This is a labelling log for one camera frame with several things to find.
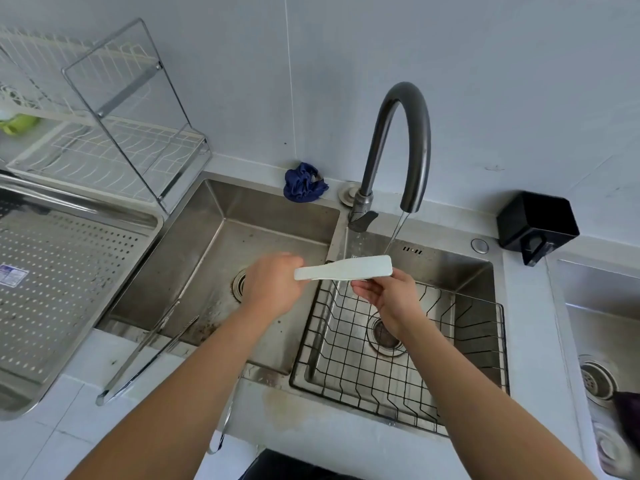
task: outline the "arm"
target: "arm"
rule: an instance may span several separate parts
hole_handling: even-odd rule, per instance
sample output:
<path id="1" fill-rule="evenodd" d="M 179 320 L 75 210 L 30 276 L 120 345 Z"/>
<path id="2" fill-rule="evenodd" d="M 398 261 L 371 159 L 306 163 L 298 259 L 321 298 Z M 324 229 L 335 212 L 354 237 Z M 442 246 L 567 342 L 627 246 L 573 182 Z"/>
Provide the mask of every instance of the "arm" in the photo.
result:
<path id="1" fill-rule="evenodd" d="M 68 476 L 192 479 L 253 346 L 288 312 L 305 282 L 300 257 L 260 258 L 247 270 L 242 306 L 130 412 Z"/>
<path id="2" fill-rule="evenodd" d="M 391 276 L 351 285 L 404 343 L 471 478 L 595 480 L 564 444 L 425 319 L 411 276 L 394 269 Z"/>

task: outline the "black wire rack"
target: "black wire rack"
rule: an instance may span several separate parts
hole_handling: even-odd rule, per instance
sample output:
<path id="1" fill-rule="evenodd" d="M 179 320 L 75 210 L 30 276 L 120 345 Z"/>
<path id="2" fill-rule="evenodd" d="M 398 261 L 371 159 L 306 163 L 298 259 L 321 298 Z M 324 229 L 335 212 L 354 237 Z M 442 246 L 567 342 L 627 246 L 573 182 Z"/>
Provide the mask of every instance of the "black wire rack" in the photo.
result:
<path id="1" fill-rule="evenodd" d="M 425 319 L 509 392 L 504 312 L 498 303 L 417 283 Z M 361 411 L 447 435 L 429 389 L 377 309 L 348 282 L 318 286 L 290 384 Z"/>

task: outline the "faucet handle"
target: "faucet handle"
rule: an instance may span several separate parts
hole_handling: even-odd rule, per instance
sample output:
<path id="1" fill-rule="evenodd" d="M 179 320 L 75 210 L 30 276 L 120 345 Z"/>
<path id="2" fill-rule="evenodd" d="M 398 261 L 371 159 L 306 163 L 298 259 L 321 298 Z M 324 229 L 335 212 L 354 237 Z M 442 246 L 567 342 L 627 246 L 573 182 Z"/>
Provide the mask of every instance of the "faucet handle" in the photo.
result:
<path id="1" fill-rule="evenodd" d="M 369 228 L 369 225 L 376 217 L 378 217 L 378 213 L 370 210 L 366 214 L 361 215 L 361 217 L 350 221 L 348 227 L 354 232 L 364 232 Z"/>

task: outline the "hand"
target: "hand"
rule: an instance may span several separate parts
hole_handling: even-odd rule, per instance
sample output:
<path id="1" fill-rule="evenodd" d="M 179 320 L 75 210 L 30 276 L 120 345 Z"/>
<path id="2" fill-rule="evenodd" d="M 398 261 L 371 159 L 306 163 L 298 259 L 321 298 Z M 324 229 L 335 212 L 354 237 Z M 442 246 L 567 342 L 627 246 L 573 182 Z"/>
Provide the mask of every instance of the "hand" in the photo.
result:
<path id="1" fill-rule="evenodd" d="M 284 315 L 308 283 L 293 279 L 294 270 L 304 265 L 304 259 L 291 253 L 262 256 L 246 270 L 242 306 L 257 311 L 268 320 Z"/>
<path id="2" fill-rule="evenodd" d="M 382 323 L 396 339 L 403 340 L 410 323 L 425 317 L 415 281 L 397 268 L 391 276 L 352 281 L 351 287 L 356 295 L 378 309 Z"/>

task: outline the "perforated stainless tray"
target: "perforated stainless tray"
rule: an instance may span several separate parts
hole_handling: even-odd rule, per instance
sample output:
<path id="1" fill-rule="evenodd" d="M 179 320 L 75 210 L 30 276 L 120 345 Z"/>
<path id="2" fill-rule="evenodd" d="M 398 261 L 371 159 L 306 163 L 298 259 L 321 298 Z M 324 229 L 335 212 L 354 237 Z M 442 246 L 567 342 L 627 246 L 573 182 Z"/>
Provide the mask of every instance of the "perforated stainless tray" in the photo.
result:
<path id="1" fill-rule="evenodd" d="M 41 400 L 162 225 L 0 174 L 0 420 Z"/>

